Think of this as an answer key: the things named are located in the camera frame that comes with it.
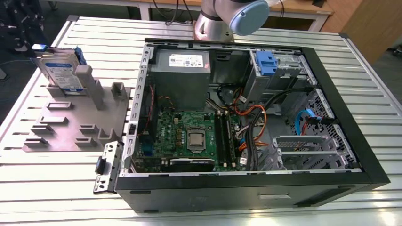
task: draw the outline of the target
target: blue hard drive label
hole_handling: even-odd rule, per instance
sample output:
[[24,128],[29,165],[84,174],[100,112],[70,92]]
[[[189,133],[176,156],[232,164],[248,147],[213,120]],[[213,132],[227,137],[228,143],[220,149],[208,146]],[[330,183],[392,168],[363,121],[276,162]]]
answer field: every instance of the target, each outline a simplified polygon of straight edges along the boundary
[[46,67],[73,67],[70,64],[45,63]]
[[46,71],[49,76],[60,89],[62,89],[68,94],[81,92],[84,87],[73,74],[74,68],[70,64],[65,63],[45,63]]

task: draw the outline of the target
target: open computer tower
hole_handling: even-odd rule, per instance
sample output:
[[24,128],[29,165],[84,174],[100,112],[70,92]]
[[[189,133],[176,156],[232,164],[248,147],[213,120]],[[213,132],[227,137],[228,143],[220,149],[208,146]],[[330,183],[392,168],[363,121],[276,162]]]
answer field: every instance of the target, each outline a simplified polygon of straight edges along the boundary
[[312,48],[145,40],[94,194],[136,212],[319,206],[388,178]]

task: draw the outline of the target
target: green circuit board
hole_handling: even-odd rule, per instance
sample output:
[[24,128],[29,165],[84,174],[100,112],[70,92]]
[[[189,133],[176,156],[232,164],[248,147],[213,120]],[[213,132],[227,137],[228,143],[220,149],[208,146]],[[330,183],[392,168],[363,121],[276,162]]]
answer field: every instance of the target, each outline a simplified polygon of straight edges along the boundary
[[[229,116],[232,127],[239,125],[239,117]],[[204,134],[204,150],[188,148],[188,133],[201,131]],[[159,172],[160,167],[155,165],[156,159],[164,158],[199,158],[215,161],[213,171],[237,171],[239,166],[232,158],[227,164],[219,163],[215,135],[215,113],[203,112],[160,112],[157,118],[156,142],[152,147],[152,156],[144,164],[145,172]]]

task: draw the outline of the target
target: blue drive bay latch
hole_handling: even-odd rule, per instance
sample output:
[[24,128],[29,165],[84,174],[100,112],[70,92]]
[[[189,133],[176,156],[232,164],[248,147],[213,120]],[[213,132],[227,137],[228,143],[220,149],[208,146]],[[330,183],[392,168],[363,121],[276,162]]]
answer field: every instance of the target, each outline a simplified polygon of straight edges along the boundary
[[277,69],[277,60],[271,51],[256,51],[256,63],[260,68],[261,76],[275,75]]

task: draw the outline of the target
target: power supply label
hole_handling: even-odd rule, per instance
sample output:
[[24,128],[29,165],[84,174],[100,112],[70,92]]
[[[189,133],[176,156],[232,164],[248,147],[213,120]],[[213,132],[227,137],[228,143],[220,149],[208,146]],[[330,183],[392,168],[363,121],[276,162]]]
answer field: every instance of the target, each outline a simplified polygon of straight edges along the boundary
[[73,75],[73,67],[70,64],[45,63],[52,79],[57,83],[60,89],[65,92],[81,92],[84,87],[80,80]]
[[169,67],[203,67],[201,55],[169,55]]

